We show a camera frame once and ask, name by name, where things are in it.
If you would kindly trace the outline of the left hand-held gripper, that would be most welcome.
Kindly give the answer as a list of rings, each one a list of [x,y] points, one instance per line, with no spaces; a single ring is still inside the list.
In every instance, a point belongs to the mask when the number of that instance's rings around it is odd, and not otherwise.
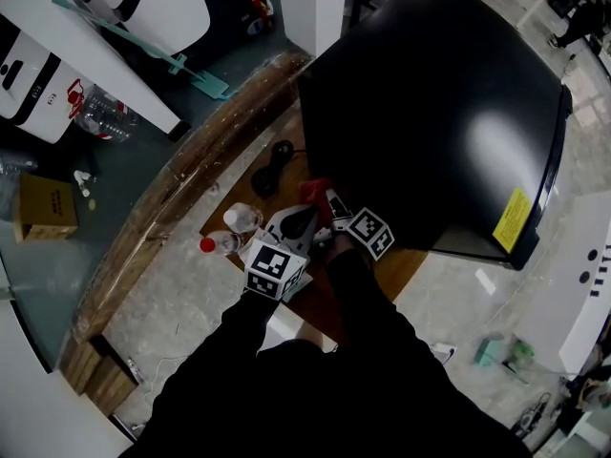
[[[255,231],[243,250],[244,289],[272,300],[281,300],[304,272],[305,255],[313,242],[319,212],[315,205],[295,205],[275,213],[265,226]]]

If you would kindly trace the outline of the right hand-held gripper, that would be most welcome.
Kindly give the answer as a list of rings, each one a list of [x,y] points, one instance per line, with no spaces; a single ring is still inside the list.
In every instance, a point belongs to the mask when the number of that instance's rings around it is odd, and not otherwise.
[[[394,243],[390,227],[370,209],[363,207],[353,215],[333,188],[326,189],[331,219],[336,234],[348,234],[367,248],[374,260],[380,260]]]

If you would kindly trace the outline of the pink cleaning cloth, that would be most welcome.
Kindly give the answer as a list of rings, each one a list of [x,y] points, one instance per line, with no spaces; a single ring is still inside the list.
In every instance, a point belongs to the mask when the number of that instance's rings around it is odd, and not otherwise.
[[[328,178],[303,181],[299,185],[299,202],[319,208],[318,228],[329,227],[332,211],[327,199],[327,190],[333,186]]]

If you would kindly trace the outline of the black mini fridge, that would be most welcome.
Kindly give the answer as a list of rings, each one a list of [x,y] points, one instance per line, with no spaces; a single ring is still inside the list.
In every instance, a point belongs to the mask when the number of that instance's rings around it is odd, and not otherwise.
[[[568,88],[480,0],[389,0],[308,65],[310,172],[392,246],[519,270],[572,112]]]

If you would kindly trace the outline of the person's left forearm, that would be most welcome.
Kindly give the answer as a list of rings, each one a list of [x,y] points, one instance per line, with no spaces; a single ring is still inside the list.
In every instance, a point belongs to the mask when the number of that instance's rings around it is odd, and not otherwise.
[[[186,409],[187,398],[199,381],[218,385],[254,361],[263,345],[266,326],[279,303],[254,291],[245,291],[223,311],[221,324],[180,364],[154,400],[149,424],[167,421]]]

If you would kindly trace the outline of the person's right forearm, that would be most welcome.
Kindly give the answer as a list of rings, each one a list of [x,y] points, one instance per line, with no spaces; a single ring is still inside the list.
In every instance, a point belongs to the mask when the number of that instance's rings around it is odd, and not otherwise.
[[[336,236],[327,253],[327,275],[340,305],[349,347],[367,364],[435,385],[451,383],[443,365],[382,291],[346,234]]]

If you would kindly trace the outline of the clear bottle with white cap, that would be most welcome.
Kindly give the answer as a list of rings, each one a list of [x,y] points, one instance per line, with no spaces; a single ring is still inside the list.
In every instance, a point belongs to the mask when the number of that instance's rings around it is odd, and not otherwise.
[[[224,223],[235,233],[256,231],[263,222],[263,214],[253,206],[236,202],[223,214]]]

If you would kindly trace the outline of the clear bottle with red cap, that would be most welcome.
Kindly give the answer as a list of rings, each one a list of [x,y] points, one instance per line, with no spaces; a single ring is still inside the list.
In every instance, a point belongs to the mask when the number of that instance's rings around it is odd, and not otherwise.
[[[242,237],[232,231],[214,231],[200,240],[200,250],[206,254],[228,256],[242,248]]]

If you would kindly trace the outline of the wooden table with black legs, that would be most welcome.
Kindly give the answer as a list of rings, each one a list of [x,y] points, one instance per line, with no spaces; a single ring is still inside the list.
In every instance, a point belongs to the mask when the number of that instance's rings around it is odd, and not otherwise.
[[[258,208],[264,219],[270,219],[274,213],[300,202],[299,184],[309,179],[306,155],[301,152],[305,147],[301,112],[290,109],[287,115],[277,119],[274,125],[279,128],[279,132],[270,142],[286,139],[299,151],[284,167],[278,192],[263,200],[256,196],[250,184],[252,174],[270,158],[272,145],[267,145],[230,189],[209,220],[203,224],[200,229],[203,235],[224,229],[226,225],[222,215],[236,202]],[[397,299],[425,258],[424,252],[391,247],[382,259],[372,265],[375,277],[389,300]],[[346,331],[340,320],[338,302],[332,294],[324,265],[313,260],[307,268],[307,273],[312,277],[312,282],[300,289],[284,305],[334,342],[343,343],[347,339]]]

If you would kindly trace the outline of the person's body in black clothing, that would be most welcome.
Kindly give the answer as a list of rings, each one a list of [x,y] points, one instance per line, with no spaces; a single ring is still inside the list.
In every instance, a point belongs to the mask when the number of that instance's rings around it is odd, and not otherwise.
[[[155,399],[120,458],[365,458],[411,439],[413,458],[531,458],[504,425],[451,382],[418,339],[326,353],[294,340],[207,338]]]

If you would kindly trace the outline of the teal dustpan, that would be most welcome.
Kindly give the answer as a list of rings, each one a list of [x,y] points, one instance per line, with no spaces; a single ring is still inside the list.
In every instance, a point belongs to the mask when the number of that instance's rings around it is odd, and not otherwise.
[[[480,367],[498,365],[513,377],[526,383],[523,373],[530,369],[534,356],[534,349],[520,339],[513,338],[505,342],[499,338],[486,337],[475,353],[474,363]]]

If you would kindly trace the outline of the large clear water jug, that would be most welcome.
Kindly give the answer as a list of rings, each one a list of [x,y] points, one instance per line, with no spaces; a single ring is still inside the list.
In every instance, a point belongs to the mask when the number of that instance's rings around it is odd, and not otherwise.
[[[85,88],[81,79],[67,91],[69,119],[81,130],[104,140],[122,142],[139,125],[139,115],[96,84]]]

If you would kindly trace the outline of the large white and black machine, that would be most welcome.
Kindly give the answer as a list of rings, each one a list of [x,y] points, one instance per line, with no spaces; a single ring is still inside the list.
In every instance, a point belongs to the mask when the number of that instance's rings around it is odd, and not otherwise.
[[[255,35],[246,29],[259,17],[251,0],[82,1],[94,14],[168,54],[207,60],[251,40]]]

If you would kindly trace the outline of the white cabinet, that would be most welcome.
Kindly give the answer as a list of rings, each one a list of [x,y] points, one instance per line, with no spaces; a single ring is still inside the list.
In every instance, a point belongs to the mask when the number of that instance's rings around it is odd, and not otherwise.
[[[516,328],[537,364],[574,378],[611,313],[611,191],[577,197],[548,277]]]

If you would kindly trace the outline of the brown cardboard box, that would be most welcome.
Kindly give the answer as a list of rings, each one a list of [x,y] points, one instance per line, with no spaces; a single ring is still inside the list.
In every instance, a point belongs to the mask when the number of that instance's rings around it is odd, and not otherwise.
[[[78,228],[72,185],[21,173],[13,201],[13,227],[17,243],[68,238]]]

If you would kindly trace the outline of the wooden steps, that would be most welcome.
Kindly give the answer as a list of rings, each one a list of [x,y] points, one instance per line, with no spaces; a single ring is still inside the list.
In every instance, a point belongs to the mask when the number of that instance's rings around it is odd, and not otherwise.
[[[106,417],[137,388],[137,378],[103,335],[68,340],[59,367],[74,392],[85,394]]]

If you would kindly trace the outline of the plastic-wrapped grey appliance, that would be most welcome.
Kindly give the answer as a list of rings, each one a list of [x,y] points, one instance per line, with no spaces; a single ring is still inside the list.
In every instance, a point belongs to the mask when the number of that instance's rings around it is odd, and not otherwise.
[[[11,217],[15,190],[22,173],[33,173],[38,167],[36,159],[27,153],[0,149],[0,219]]]

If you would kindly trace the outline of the white service robot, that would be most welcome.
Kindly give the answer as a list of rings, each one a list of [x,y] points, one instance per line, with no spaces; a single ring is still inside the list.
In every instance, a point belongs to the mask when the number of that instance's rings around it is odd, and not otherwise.
[[[55,143],[94,85],[0,14],[0,116]]]

